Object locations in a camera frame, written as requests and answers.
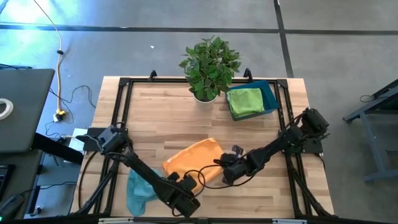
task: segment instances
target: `blue cloth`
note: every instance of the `blue cloth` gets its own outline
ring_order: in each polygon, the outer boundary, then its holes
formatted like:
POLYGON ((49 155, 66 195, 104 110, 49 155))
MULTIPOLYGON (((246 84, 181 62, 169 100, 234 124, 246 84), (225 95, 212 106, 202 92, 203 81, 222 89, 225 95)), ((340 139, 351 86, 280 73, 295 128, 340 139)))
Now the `blue cloth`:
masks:
POLYGON ((145 204, 151 200, 157 199, 152 186, 146 182, 134 170, 130 170, 129 179, 127 181, 127 208, 134 216, 139 216, 145 212, 145 204))

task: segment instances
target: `concrete floor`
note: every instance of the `concrete floor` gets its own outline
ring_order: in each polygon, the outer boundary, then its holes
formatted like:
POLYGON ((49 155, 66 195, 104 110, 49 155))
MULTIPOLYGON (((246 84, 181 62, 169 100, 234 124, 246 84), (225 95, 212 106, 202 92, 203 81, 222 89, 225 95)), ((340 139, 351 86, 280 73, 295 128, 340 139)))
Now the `concrete floor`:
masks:
MULTIPOLYGON (((115 27, 215 27, 278 28, 273 0, 87 0, 39 3, 56 24, 115 27)), ((397 30, 398 2, 395 0, 280 0, 286 29, 397 30)), ((32 1, 9 0, 0 14, 2 23, 49 24, 32 1)), ((105 75, 182 75, 178 68, 185 46, 211 33, 184 32, 84 32, 62 31, 65 59, 61 65, 62 96, 89 85, 96 102, 105 75)), ((256 77, 286 77, 279 34, 214 34, 230 41, 243 56, 242 67, 256 77)), ((341 118, 361 106, 359 97, 372 94, 398 75, 396 35, 287 35, 294 77, 304 78, 311 107, 330 123, 331 136, 323 141, 326 175, 335 213, 345 218, 394 223, 398 219, 398 180, 365 184, 362 176, 375 171, 370 148, 361 123, 345 124, 341 118)), ((0 30, 0 63, 55 68, 58 37, 54 31, 0 30)), ((52 83, 56 89, 56 80, 52 83)), ((87 90, 78 90, 70 109, 73 124, 55 124, 50 133, 71 134, 87 128, 94 108, 87 90)), ((49 95, 38 132, 51 121, 56 98, 49 95)), ((390 129, 398 122, 389 119, 390 129)), ((387 133, 378 131, 377 137, 387 133)), ((396 146, 391 139, 385 147, 396 146)), ((48 169, 41 184, 77 180, 79 167, 48 169), (68 174, 67 180, 58 174, 68 174)), ((39 196, 46 216, 66 214, 70 199, 60 197, 61 188, 48 189, 39 196)))

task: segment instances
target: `orange towel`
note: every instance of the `orange towel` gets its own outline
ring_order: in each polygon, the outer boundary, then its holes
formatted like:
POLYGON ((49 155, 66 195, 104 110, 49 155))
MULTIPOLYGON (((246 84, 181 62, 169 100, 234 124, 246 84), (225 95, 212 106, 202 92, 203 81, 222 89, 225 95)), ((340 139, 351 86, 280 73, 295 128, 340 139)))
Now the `orange towel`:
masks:
MULTIPOLYGON (((223 150, 215 139, 205 139, 182 150, 167 161, 164 161, 163 168, 167 175, 170 175, 172 172, 177 172, 181 180, 184 173, 188 170, 200 170, 204 166, 214 164, 213 159, 219 159, 222 153, 223 150)), ((206 183, 220 174, 221 171, 221 167, 209 167, 204 169, 202 172, 206 178, 206 183)), ((200 190, 202 185, 198 181, 198 173, 191 172, 188 174, 197 182, 197 186, 192 191, 195 192, 200 190)))

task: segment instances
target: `green plant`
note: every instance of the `green plant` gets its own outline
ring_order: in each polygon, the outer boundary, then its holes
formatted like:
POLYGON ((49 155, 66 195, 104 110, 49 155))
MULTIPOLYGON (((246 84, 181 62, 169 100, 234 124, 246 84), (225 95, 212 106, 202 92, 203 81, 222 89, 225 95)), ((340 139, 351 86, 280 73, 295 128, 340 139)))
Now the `green plant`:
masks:
POLYGON ((228 41, 219 37, 202 39, 193 49, 186 48, 188 58, 180 63, 187 75, 191 91, 200 101, 211 101, 221 91, 229 91, 234 72, 239 72, 241 65, 239 52, 228 47, 228 41))

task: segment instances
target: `gray laptop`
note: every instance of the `gray laptop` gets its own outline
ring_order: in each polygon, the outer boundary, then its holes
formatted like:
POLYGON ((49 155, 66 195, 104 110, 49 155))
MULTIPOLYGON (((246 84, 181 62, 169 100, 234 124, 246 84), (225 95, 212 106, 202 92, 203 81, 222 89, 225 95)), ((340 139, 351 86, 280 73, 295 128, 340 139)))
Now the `gray laptop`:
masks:
POLYGON ((52 69, 0 70, 0 98, 14 105, 0 120, 0 153, 30 149, 53 76, 52 69))

